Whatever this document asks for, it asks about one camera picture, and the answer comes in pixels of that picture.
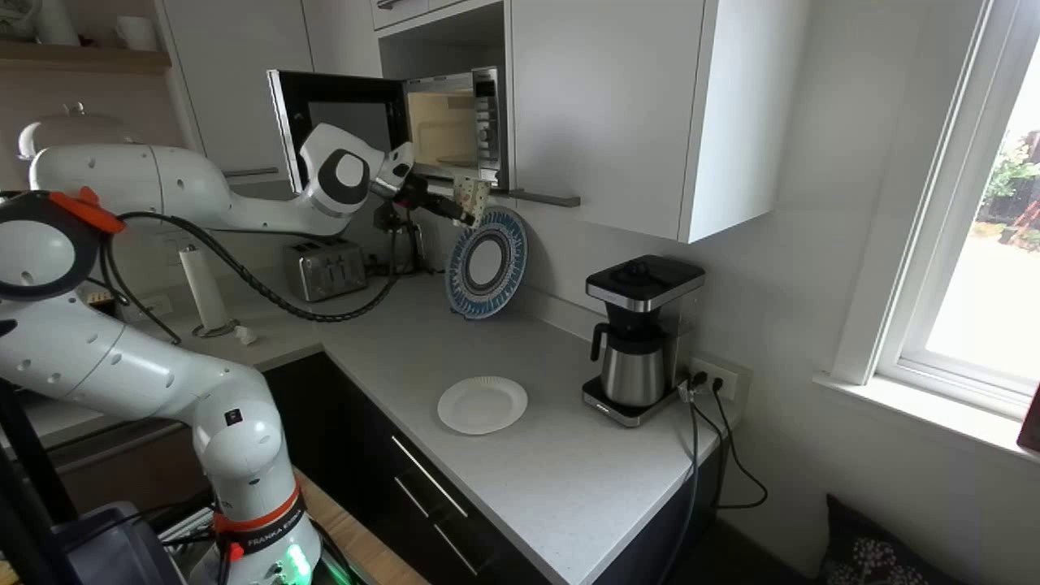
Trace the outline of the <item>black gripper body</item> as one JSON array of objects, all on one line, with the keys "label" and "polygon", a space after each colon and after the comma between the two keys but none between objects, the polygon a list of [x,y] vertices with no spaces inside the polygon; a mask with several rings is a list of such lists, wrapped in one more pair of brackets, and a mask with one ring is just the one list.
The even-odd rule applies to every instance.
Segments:
[{"label": "black gripper body", "polygon": [[407,211],[427,207],[439,216],[458,220],[465,226],[476,223],[476,215],[465,211],[454,197],[441,195],[428,179],[423,176],[411,176],[400,190],[395,195],[395,202]]}]

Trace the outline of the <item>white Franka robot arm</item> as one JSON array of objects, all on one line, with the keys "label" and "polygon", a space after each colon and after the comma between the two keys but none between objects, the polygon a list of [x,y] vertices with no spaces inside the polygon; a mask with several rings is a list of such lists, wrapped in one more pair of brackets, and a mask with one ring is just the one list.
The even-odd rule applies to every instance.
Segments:
[{"label": "white Franka robot arm", "polygon": [[196,353],[166,329],[141,331],[94,310],[81,284],[111,277],[111,242],[131,216],[196,238],[271,231],[333,238],[371,202],[476,215],[412,171],[412,149],[382,154],[323,123],[302,141],[310,181],[295,197],[254,197],[179,145],[71,143],[30,161],[30,185],[0,215],[0,375],[53,401],[122,419],[179,419],[215,489],[215,547],[193,585],[317,585],[335,574],[310,521],[268,380]]}]

